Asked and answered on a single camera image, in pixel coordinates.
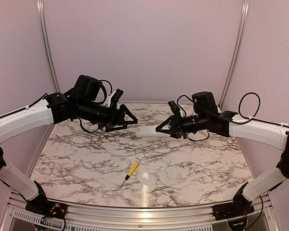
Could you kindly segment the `white remote control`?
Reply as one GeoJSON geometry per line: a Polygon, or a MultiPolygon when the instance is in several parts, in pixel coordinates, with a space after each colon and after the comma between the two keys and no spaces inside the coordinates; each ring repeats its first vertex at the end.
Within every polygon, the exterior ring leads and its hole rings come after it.
{"type": "Polygon", "coordinates": [[[170,135],[162,132],[157,132],[156,126],[141,126],[136,129],[136,137],[138,138],[170,137],[170,135]]]}

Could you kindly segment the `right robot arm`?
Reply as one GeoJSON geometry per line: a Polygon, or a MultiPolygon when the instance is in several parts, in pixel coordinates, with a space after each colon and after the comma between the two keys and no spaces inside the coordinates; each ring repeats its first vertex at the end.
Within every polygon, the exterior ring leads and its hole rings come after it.
{"type": "Polygon", "coordinates": [[[186,139],[189,133],[207,130],[224,137],[257,141],[282,151],[276,167],[246,183],[235,194],[229,205],[232,215],[240,215],[256,197],[289,180],[289,125],[256,119],[254,116],[246,117],[240,112],[221,112],[212,92],[208,91],[193,94],[190,101],[195,115],[182,116],[179,105],[170,101],[168,104],[173,115],[157,126],[156,132],[186,139]]]}

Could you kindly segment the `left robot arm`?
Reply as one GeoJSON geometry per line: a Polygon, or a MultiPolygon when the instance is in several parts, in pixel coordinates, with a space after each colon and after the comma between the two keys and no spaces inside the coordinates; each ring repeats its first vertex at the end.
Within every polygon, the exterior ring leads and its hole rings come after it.
{"type": "MultiPolygon", "coordinates": [[[[87,120],[106,132],[126,129],[138,120],[126,105],[117,105],[122,94],[120,89],[107,94],[102,80],[80,75],[66,93],[44,94],[28,106],[0,115],[0,145],[27,131],[66,120],[87,120]]],[[[5,160],[1,146],[0,180],[20,193],[39,213],[51,210],[42,187],[5,160]]]]}

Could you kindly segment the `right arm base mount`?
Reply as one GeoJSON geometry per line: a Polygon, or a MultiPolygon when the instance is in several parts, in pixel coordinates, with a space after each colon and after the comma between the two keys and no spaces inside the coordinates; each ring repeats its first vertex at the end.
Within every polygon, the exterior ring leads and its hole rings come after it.
{"type": "Polygon", "coordinates": [[[216,220],[236,218],[245,216],[255,211],[253,204],[243,205],[241,203],[229,202],[212,207],[213,215],[216,220]]]}

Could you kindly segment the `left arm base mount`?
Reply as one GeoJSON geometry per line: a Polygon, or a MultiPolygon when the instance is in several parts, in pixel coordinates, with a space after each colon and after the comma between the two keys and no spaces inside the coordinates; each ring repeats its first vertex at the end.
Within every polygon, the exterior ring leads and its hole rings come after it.
{"type": "Polygon", "coordinates": [[[43,215],[44,217],[63,219],[66,215],[67,204],[47,201],[46,203],[39,205],[27,204],[26,210],[43,215]]]}

